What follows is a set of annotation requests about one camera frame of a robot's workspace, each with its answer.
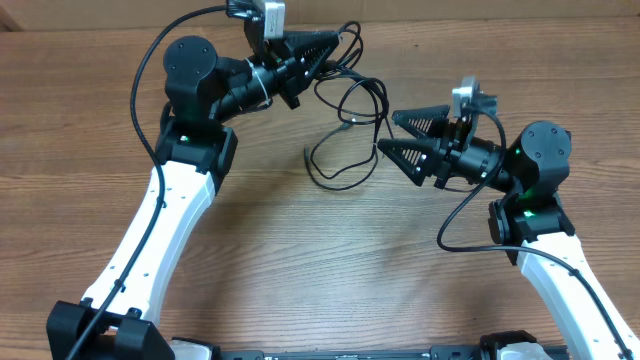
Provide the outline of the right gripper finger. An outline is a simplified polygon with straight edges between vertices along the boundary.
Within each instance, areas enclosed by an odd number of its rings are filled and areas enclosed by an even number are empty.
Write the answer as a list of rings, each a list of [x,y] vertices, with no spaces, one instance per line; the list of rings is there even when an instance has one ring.
[[[415,138],[441,137],[448,125],[449,105],[396,110],[393,122]]]
[[[442,162],[433,139],[381,139],[378,149],[416,186],[422,186]]]

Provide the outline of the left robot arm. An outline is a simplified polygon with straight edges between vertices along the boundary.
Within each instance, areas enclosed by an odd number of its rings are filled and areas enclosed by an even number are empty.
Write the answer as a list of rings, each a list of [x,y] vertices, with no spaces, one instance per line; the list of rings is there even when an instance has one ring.
[[[220,56],[200,36],[171,43],[160,133],[146,145],[153,168],[144,199],[113,257],[78,303],[55,304],[46,324],[56,359],[221,357],[198,340],[166,340],[161,308],[189,236],[229,173],[238,139],[228,126],[280,97],[290,108],[338,47],[335,31],[288,31],[281,1],[229,1],[252,53]]]

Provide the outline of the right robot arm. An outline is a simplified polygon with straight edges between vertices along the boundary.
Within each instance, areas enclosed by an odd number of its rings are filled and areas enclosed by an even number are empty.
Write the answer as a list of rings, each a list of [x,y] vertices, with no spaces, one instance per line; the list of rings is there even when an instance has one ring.
[[[536,121],[512,144],[476,136],[478,119],[499,131],[497,99],[482,92],[456,94],[455,104],[397,111],[393,121],[407,139],[377,147],[411,181],[428,177],[442,189],[453,177],[491,188],[502,198],[488,206],[492,242],[483,251],[505,253],[531,283],[575,359],[636,359],[639,339],[626,324],[586,261],[576,229],[558,194],[570,173],[571,134]]]

